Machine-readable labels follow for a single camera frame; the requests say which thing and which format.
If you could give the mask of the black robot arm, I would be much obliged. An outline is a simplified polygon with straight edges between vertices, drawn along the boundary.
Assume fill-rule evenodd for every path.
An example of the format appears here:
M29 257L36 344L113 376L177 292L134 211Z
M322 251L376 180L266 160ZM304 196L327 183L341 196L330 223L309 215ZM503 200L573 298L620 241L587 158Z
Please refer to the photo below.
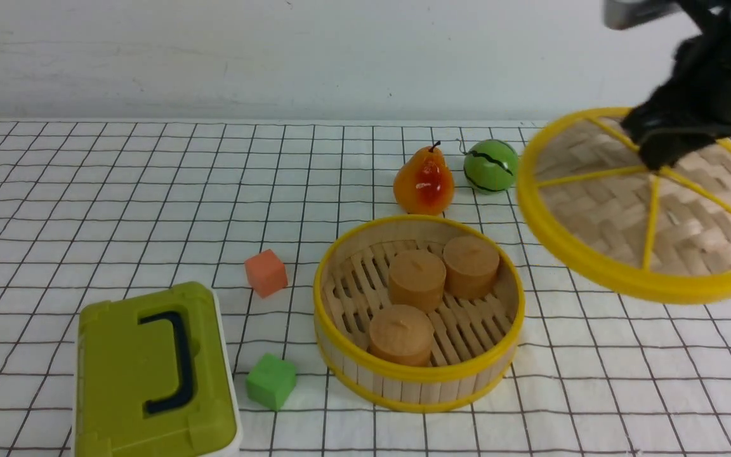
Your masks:
M670 78L620 123L651 171L731 138L731 1L603 2L603 22L612 30L678 11L699 34L678 45Z

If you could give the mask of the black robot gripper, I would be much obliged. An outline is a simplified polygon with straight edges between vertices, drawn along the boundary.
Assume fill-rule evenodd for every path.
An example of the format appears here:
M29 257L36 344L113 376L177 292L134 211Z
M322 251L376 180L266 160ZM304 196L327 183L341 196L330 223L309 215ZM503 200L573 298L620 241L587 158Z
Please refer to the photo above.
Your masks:
M650 171L731 136L731 39L694 36L673 57L670 78L621 122Z

